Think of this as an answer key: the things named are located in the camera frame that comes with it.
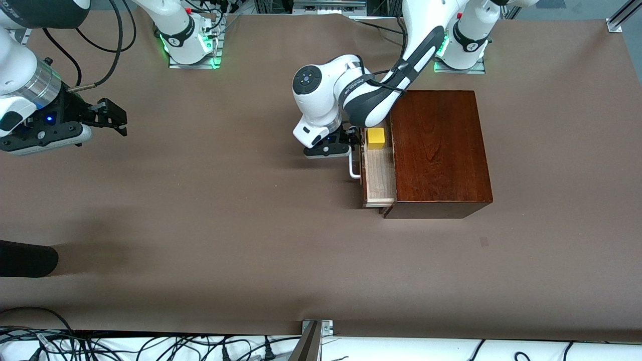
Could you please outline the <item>silver equipment box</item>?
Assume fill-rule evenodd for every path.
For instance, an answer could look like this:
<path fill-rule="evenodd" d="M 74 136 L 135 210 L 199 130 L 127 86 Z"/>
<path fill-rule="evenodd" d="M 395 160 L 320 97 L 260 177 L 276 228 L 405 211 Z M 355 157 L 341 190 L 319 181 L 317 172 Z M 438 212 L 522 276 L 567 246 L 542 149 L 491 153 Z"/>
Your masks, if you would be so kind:
<path fill-rule="evenodd" d="M 293 15 L 367 16 L 366 0 L 292 0 Z"/>

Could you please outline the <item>dark wooden drawer cabinet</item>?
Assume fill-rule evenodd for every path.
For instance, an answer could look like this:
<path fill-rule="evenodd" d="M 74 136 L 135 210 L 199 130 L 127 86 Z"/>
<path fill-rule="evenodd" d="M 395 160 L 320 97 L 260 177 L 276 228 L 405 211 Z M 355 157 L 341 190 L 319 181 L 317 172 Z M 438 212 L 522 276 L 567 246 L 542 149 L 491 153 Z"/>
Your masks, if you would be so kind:
<path fill-rule="evenodd" d="M 388 123 L 395 197 L 383 217 L 464 219 L 493 203 L 474 91 L 408 91 Z"/>

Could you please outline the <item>silver metal clamp bracket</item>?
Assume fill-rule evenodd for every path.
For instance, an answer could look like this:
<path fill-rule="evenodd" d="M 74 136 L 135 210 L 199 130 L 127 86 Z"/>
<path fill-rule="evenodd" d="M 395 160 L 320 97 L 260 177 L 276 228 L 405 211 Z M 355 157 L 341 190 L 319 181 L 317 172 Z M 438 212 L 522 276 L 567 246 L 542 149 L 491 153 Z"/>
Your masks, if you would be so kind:
<path fill-rule="evenodd" d="M 306 329 L 311 326 L 313 322 L 318 322 L 320 326 L 321 338 L 333 337 L 335 336 L 334 324 L 332 320 L 312 320 L 307 319 L 302 322 L 302 334 L 306 332 Z"/>

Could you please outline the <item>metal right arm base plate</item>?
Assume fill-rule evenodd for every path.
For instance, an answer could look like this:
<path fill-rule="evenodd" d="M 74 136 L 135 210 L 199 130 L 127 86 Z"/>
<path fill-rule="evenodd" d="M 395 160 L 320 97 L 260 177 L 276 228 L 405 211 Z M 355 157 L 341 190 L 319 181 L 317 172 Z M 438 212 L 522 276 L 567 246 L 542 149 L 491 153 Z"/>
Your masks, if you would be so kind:
<path fill-rule="evenodd" d="M 168 68 L 173 69 L 218 69 L 222 61 L 224 31 L 227 25 L 227 16 L 219 15 L 216 20 L 205 18 L 198 14 L 191 14 L 195 24 L 200 26 L 200 47 L 203 48 L 203 57 L 192 64 L 181 64 L 171 57 L 167 46 L 164 50 L 168 54 Z"/>

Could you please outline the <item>black cylinder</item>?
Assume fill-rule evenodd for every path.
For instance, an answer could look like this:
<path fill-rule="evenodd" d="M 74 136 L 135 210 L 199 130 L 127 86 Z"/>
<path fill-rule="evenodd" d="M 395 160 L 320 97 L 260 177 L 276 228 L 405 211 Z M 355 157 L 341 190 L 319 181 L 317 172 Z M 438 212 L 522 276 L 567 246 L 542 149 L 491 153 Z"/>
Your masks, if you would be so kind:
<path fill-rule="evenodd" d="M 58 265 L 50 246 L 0 240 L 0 277 L 46 277 Z"/>

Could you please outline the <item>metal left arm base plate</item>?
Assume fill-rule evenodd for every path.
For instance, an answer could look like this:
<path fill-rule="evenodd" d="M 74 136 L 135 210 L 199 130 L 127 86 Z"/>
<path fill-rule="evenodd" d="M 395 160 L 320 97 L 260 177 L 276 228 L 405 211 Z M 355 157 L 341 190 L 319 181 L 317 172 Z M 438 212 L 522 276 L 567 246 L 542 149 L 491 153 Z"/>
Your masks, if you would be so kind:
<path fill-rule="evenodd" d="M 484 75 L 486 73 L 484 57 L 476 57 L 475 63 L 472 60 L 470 57 L 436 57 L 434 70 L 436 73 Z"/>

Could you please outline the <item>wooden drawer with white handle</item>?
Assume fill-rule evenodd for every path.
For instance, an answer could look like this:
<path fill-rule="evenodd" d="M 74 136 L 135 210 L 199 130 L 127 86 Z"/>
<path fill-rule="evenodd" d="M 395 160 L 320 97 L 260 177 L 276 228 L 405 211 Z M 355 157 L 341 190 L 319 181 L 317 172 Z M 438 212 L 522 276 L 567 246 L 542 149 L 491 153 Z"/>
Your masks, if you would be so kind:
<path fill-rule="evenodd" d="M 394 149 L 390 125 L 383 121 L 374 127 L 383 127 L 387 144 L 383 150 L 369 150 L 366 145 L 366 130 L 363 128 L 362 144 L 352 152 L 351 176 L 360 181 L 363 208 L 388 208 L 394 205 L 397 193 L 395 185 Z"/>

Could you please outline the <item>brown paper table cover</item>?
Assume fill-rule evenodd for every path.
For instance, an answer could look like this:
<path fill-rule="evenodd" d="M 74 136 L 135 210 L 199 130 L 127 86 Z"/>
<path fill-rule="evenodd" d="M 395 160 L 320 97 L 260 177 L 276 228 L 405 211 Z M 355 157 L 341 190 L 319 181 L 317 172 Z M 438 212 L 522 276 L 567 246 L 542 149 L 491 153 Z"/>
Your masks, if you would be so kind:
<path fill-rule="evenodd" d="M 241 16 L 220 69 L 169 69 L 137 15 L 114 76 L 83 92 L 128 135 L 0 153 L 0 239 L 55 245 L 50 277 L 0 277 L 0 310 L 76 329 L 642 342 L 642 87 L 603 19 L 504 21 L 473 90 L 494 201 L 461 220 L 362 208 L 344 158 L 307 159 L 291 81 L 306 64 L 399 55 L 340 15 Z"/>

